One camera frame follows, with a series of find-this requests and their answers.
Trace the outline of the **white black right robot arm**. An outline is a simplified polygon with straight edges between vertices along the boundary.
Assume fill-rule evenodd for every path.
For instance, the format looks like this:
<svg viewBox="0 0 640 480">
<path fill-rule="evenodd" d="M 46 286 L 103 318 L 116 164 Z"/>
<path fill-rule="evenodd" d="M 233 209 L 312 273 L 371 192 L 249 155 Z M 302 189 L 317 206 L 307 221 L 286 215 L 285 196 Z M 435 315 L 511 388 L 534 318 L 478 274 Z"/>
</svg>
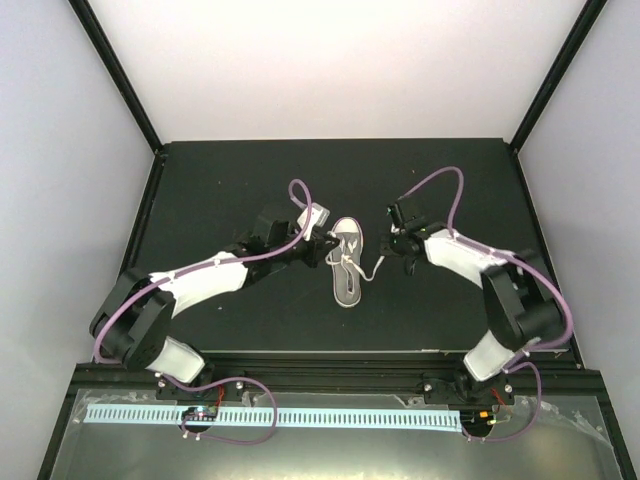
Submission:
<svg viewBox="0 0 640 480">
<path fill-rule="evenodd" d="M 495 249 L 430 222 L 410 197 L 389 204 L 387 214 L 392 226 L 381 239 L 383 256 L 403 258 L 409 275 L 424 260 L 482 291 L 487 331 L 449 378 L 461 403 L 485 402 L 516 360 L 542 343 L 565 341 L 570 312 L 539 255 Z"/>
</svg>

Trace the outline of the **grey canvas sneaker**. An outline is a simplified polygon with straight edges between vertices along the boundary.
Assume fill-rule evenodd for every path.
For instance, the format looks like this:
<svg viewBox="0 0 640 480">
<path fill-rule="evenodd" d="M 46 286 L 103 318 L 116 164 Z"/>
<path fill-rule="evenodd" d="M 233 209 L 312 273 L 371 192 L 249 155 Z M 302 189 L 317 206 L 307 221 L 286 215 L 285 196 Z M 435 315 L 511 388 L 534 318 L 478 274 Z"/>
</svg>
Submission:
<svg viewBox="0 0 640 480">
<path fill-rule="evenodd" d="M 364 237 L 359 223 L 351 217 L 340 218 L 333 226 L 333 236 L 338 246 L 326 257 L 331 267 L 333 295 L 342 308 L 353 308 L 361 299 L 361 255 Z"/>
</svg>

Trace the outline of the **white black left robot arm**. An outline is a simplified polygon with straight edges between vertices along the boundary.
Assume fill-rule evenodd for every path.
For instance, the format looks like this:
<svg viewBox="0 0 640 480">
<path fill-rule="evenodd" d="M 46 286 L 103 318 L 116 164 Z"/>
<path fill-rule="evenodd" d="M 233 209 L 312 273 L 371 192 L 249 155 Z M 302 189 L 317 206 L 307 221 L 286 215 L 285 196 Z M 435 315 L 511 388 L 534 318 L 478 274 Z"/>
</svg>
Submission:
<svg viewBox="0 0 640 480">
<path fill-rule="evenodd" d="M 291 217 L 267 207 L 252 231 L 206 260 L 168 272 L 126 271 L 90 324 L 95 359 L 169 376 L 191 398 L 207 397 L 215 376 L 194 347 L 171 337 L 173 319 L 201 302 L 246 289 L 293 262 L 317 267 L 338 245 L 322 229 L 328 216 L 328 209 L 317 203 Z"/>
</svg>

